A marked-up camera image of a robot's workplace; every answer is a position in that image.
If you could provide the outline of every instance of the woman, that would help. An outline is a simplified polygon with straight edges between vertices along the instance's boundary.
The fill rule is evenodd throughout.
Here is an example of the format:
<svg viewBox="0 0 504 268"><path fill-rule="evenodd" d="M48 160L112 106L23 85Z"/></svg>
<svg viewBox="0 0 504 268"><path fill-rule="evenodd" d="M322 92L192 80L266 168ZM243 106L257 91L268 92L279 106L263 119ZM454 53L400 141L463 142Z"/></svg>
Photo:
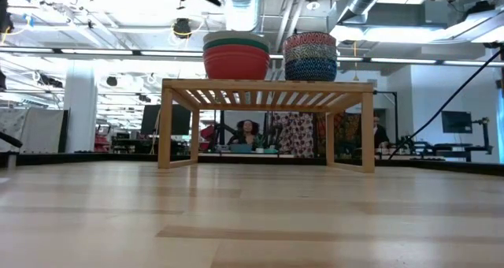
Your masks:
<svg viewBox="0 0 504 268"><path fill-rule="evenodd" d="M262 148L262 136L259 134L259 124L251 120L240 121L236 125L237 132L231 137L229 144L247 144L252 145L252 150Z"/></svg>

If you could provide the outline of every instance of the ductwork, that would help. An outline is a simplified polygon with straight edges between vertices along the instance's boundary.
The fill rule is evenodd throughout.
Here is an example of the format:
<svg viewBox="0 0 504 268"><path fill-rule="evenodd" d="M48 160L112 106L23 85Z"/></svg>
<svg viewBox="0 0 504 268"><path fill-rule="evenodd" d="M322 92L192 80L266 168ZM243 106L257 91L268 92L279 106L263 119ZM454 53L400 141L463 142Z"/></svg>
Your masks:
<svg viewBox="0 0 504 268"><path fill-rule="evenodd" d="M355 18L358 24L364 24L368 12L378 0L346 0L346 7L338 17L338 23Z"/></svg>
<svg viewBox="0 0 504 268"><path fill-rule="evenodd" d="M252 32L258 27L261 0L226 0L226 28Z"/></svg>

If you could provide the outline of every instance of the green bowl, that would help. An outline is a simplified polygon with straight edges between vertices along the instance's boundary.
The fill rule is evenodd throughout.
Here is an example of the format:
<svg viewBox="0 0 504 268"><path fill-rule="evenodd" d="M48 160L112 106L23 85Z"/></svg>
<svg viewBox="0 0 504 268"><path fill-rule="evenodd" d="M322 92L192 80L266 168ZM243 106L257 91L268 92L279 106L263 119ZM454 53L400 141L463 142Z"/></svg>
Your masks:
<svg viewBox="0 0 504 268"><path fill-rule="evenodd" d="M239 45L246 45L249 47L257 47L262 49L265 53L269 54L269 48L265 44L259 43L252 39L218 39L205 44L203 46L203 51L206 51L212 47L218 47L228 44L239 44Z"/></svg>

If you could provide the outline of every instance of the red bowl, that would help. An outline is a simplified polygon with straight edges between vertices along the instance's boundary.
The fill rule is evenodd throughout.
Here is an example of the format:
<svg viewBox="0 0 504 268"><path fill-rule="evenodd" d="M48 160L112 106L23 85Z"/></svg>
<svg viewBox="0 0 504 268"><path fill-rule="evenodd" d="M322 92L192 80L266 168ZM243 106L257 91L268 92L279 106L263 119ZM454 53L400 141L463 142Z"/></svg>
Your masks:
<svg viewBox="0 0 504 268"><path fill-rule="evenodd" d="M227 52L204 57L209 79L264 80L269 67L269 56L246 52Z"/></svg>
<svg viewBox="0 0 504 268"><path fill-rule="evenodd" d="M228 44L209 48L205 50L205 52L203 52L203 58L211 58L216 54L226 54L230 52L241 52L246 54L257 55L263 57L264 59L269 60L269 54L265 53L261 48L244 46L239 44Z"/></svg>

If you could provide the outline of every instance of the blue patterned bowl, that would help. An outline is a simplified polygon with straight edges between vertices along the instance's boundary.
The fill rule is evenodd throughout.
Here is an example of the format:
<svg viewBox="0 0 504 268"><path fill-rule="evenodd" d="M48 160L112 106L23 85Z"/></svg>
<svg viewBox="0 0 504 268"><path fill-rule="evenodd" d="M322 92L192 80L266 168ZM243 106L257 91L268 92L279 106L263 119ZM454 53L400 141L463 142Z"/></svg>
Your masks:
<svg viewBox="0 0 504 268"><path fill-rule="evenodd" d="M336 45L304 44L283 52L285 62L301 58L327 58L336 61Z"/></svg>
<svg viewBox="0 0 504 268"><path fill-rule="evenodd" d="M337 64L327 58L302 58L285 63L285 80L327 81L336 78Z"/></svg>

